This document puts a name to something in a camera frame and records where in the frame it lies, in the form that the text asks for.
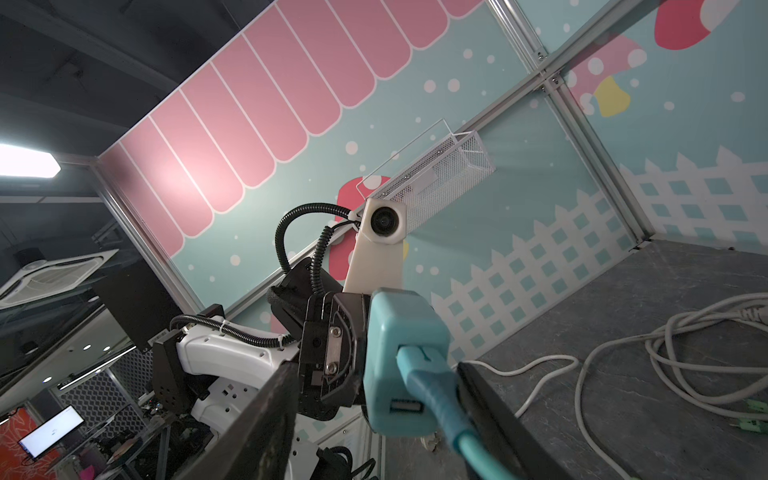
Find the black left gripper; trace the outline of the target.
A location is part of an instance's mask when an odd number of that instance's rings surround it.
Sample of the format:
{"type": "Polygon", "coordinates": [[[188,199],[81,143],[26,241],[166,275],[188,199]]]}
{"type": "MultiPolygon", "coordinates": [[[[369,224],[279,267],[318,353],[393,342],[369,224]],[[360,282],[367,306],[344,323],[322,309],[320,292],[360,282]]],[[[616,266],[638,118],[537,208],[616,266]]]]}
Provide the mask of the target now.
{"type": "Polygon", "coordinates": [[[342,407],[366,406],[363,376],[371,296],[345,293],[325,270],[312,290],[312,260],[299,262],[270,288],[272,314],[299,341],[298,412],[330,420],[342,407]]]}

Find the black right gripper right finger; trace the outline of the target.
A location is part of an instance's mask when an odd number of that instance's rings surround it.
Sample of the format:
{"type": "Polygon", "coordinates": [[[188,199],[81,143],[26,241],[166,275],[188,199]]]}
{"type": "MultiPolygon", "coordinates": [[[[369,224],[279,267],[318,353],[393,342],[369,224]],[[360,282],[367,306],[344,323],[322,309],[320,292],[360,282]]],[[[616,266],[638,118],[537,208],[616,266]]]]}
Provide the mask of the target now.
{"type": "Polygon", "coordinates": [[[477,369],[457,365],[458,398],[489,453],[517,479],[572,479],[477,369]]]}

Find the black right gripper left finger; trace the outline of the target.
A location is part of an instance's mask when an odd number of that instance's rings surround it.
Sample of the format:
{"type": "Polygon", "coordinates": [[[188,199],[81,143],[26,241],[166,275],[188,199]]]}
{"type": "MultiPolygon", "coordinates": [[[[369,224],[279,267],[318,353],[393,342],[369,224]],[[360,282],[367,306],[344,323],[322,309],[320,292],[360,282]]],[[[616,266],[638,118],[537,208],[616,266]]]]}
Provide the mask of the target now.
{"type": "Polygon", "coordinates": [[[299,365],[284,362],[210,451],[183,479],[282,479],[294,438],[299,365]]]}

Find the teal plug adapter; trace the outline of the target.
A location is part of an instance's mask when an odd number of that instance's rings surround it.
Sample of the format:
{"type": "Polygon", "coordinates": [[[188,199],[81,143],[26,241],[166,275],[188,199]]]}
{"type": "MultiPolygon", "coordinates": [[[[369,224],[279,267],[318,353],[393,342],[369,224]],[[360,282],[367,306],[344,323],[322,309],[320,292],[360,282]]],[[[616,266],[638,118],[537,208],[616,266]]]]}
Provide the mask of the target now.
{"type": "Polygon", "coordinates": [[[421,394],[408,388],[416,372],[441,372],[451,342],[448,327],[421,295],[379,289],[370,303],[363,375],[368,422],[385,437],[421,437],[438,422],[421,394]]]}

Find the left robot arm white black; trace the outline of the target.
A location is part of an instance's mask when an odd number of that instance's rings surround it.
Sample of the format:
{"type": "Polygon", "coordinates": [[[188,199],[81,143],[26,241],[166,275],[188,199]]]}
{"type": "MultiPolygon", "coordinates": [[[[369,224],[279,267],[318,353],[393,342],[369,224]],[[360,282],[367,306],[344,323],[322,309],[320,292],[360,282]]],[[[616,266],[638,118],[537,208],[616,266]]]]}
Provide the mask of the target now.
{"type": "Polygon", "coordinates": [[[283,335],[238,327],[219,306],[174,317],[153,345],[156,398],[190,413],[213,440],[186,479],[373,479],[378,461],[345,445],[321,447],[295,431],[305,416],[329,421],[343,407],[363,406],[370,298],[347,293],[323,266],[337,228],[359,228],[352,210],[308,203],[286,213],[275,232],[284,277],[269,289],[283,335]],[[311,257],[291,264],[285,234],[297,218],[330,214],[311,257]]]}

